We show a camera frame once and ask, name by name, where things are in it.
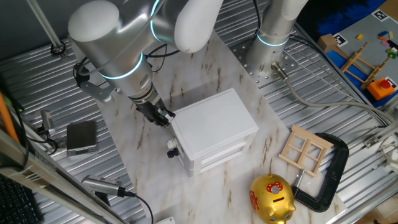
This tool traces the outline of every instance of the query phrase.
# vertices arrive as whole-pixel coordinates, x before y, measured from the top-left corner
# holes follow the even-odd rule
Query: piggy bank
[[[289,183],[275,174],[254,180],[249,195],[254,211],[266,224],[285,224],[296,210]]]

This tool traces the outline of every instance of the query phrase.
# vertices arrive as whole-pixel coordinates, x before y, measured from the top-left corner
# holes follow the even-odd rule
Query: black keyboard
[[[32,191],[0,175],[0,224],[36,224],[41,221]]]

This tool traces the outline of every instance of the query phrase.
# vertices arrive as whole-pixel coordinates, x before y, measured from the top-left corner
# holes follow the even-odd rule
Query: black clamp
[[[329,209],[331,201],[336,194],[338,184],[343,175],[346,163],[349,157],[349,149],[345,142],[336,136],[325,133],[316,133],[317,136],[334,145],[335,151],[330,162],[325,180],[322,183],[321,190],[316,198],[299,189],[300,179],[303,172],[299,174],[299,181],[296,186],[292,186],[294,199],[304,204],[315,212],[325,212]]]

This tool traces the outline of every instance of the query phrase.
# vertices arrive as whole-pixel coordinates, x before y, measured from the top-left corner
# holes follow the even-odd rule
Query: white marble board
[[[155,70],[162,59],[149,62]],[[114,93],[113,104],[98,103],[137,194],[149,203],[155,220],[173,216],[177,224],[262,223],[249,199],[252,181],[271,172],[292,184],[298,170],[278,158],[290,132],[233,53],[214,32],[199,52],[167,57],[153,83],[172,111],[234,88],[259,126],[247,154],[189,178],[178,158],[166,155],[168,129],[148,122],[126,96]],[[306,175],[300,188],[316,195],[323,181],[318,175],[316,179]],[[326,223],[346,209],[337,195],[324,213],[294,204],[288,224]]]

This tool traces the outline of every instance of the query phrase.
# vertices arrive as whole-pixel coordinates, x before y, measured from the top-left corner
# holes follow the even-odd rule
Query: blue light ring
[[[143,58],[144,58],[144,53],[141,52],[141,57],[139,58],[139,61],[138,61],[137,65],[136,65],[130,72],[127,72],[127,73],[124,74],[124,75],[120,75],[120,76],[118,76],[118,77],[107,77],[107,76],[105,76],[105,75],[103,75],[103,74],[101,74],[101,75],[102,75],[102,77],[104,77],[104,78],[106,78],[106,79],[109,79],[109,80],[117,80],[117,79],[121,79],[121,78],[126,78],[126,77],[128,77],[129,75],[133,74],[133,73],[139,68],[139,66],[140,66],[141,63],[142,63],[142,59],[143,59]]]
[[[160,1],[160,0],[156,0],[156,2],[154,3],[154,6],[152,7],[152,10],[151,10],[151,12],[150,12],[150,16],[151,16],[151,17],[154,15],[155,10],[156,10],[156,6],[157,6],[157,4],[159,3],[159,1]],[[155,39],[157,39],[158,41],[160,41],[159,38],[157,38],[157,36],[156,36],[156,34],[155,34],[155,30],[154,30],[154,21],[153,21],[153,20],[150,21],[150,31],[152,31],[152,35],[155,37]]]
[[[268,44],[267,42],[263,41],[258,34],[257,34],[257,37],[263,44],[266,44],[266,45],[271,46],[271,47],[282,46],[282,45],[286,44],[286,42],[289,40],[289,39],[287,39],[285,42],[283,42],[281,44]]]

